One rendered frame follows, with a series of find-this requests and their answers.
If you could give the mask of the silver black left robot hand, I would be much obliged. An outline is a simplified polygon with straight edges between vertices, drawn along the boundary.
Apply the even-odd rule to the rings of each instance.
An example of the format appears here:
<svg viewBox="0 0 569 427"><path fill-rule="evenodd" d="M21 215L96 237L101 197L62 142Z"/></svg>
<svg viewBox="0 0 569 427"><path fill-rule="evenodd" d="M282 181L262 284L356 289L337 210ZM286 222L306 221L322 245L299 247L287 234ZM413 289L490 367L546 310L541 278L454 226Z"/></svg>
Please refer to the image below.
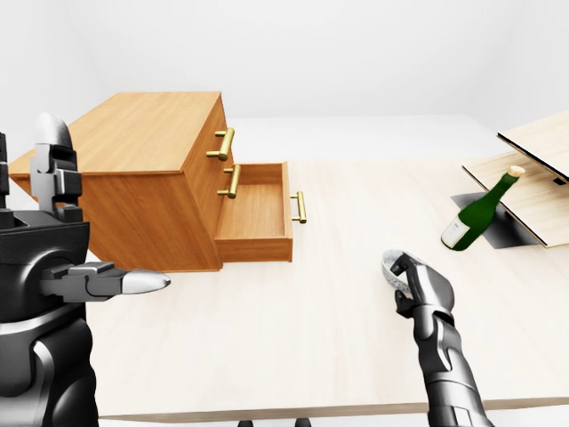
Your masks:
<svg viewBox="0 0 569 427"><path fill-rule="evenodd" d="M36 123L30 183L36 210L6 204L9 171L0 133L0 322L39 317L66 303L104 302L120 294L166 288L170 278L152 270L123 270L88 262L90 224L78 203L82 178L65 122L49 113Z"/></svg>

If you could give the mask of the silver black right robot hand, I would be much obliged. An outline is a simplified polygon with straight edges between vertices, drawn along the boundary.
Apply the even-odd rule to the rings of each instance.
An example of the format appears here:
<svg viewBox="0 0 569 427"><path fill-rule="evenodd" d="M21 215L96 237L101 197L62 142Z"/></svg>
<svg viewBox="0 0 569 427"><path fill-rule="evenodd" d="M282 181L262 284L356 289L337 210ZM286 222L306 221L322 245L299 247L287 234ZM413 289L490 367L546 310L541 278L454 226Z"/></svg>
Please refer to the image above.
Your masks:
<svg viewBox="0 0 569 427"><path fill-rule="evenodd" d="M454 292L450 281L427 263L402 252L390 267L397 277L406 275L406 283L416 306L431 305L448 315L454 306Z"/></svg>

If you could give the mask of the wooden cabinet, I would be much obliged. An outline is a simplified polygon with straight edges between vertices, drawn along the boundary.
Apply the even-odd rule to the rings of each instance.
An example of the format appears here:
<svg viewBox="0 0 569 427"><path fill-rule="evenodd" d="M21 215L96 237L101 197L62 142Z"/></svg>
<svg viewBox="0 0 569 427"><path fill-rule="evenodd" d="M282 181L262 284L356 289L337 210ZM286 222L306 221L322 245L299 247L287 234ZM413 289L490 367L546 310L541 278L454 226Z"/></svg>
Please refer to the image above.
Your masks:
<svg viewBox="0 0 569 427"><path fill-rule="evenodd" d="M183 164L208 93L118 93L69 126L92 253L124 269L219 270Z"/></svg>

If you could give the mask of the wooden cabinet drawer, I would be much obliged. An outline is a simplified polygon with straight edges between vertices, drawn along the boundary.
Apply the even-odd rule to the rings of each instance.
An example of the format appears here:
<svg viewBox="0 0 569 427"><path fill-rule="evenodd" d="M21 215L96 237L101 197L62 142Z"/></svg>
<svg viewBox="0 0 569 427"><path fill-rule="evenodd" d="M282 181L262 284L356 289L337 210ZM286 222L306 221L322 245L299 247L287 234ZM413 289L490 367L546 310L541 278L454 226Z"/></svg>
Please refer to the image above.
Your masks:
<svg viewBox="0 0 569 427"><path fill-rule="evenodd" d="M219 196L219 189L227 189L230 182L230 174L224 173L225 168L234 164L232 155L226 161L218 158L207 157L204 152L195 153L188 164L188 176L192 191L199 204L204 224L213 236L219 220L223 196Z"/></svg>
<svg viewBox="0 0 569 427"><path fill-rule="evenodd" d="M197 152L218 150L220 148L222 138L215 137L215 131L224 131L228 128L223 108L221 93L208 93L212 96L212 101L207 103L206 116L200 125L198 135L192 145L191 150L183 164L183 171L188 176L188 164L191 157Z"/></svg>
<svg viewBox="0 0 569 427"><path fill-rule="evenodd" d="M242 164L236 197L221 206L215 243L223 262L289 262L293 227L288 164Z"/></svg>

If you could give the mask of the green wine bottle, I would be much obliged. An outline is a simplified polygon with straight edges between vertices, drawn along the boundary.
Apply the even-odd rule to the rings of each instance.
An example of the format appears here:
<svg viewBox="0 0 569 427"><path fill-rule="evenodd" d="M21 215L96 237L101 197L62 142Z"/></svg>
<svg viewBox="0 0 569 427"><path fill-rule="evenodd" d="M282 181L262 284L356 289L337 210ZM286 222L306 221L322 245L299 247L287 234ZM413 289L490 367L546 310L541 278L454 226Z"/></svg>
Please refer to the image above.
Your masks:
<svg viewBox="0 0 569 427"><path fill-rule="evenodd" d="M441 235L442 243L454 250L467 249L490 226L502 196L525 173L513 165L483 197L461 209Z"/></svg>

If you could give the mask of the pale wooden wine rack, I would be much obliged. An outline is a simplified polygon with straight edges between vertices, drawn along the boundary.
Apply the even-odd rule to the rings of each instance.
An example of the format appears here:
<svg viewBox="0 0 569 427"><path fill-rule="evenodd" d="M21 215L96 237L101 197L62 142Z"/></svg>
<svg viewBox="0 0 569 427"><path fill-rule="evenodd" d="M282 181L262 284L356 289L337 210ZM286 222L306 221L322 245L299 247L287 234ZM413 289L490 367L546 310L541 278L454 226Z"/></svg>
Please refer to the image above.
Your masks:
<svg viewBox="0 0 569 427"><path fill-rule="evenodd" d="M462 169L485 191L512 165L525 174L501 205L543 246L569 244L569 111L498 134L513 150Z"/></svg>

